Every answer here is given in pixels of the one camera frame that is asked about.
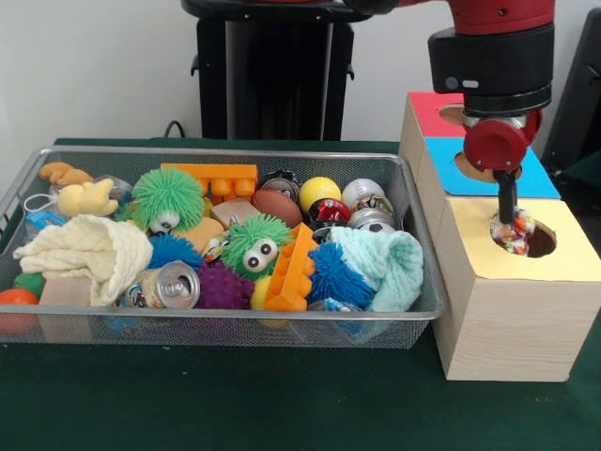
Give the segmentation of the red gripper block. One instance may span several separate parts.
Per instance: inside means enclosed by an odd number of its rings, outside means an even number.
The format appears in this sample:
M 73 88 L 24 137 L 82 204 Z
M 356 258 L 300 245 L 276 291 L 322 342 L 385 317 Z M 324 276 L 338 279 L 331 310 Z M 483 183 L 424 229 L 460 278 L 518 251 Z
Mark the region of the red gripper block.
M 520 166 L 540 130 L 542 118 L 541 110 L 515 117 L 476 117 L 463 112 L 466 130 L 464 154 L 480 172 L 493 170 L 493 177 L 499 185 L 499 219 L 502 224 L 511 224 L 515 220 L 515 169 Z

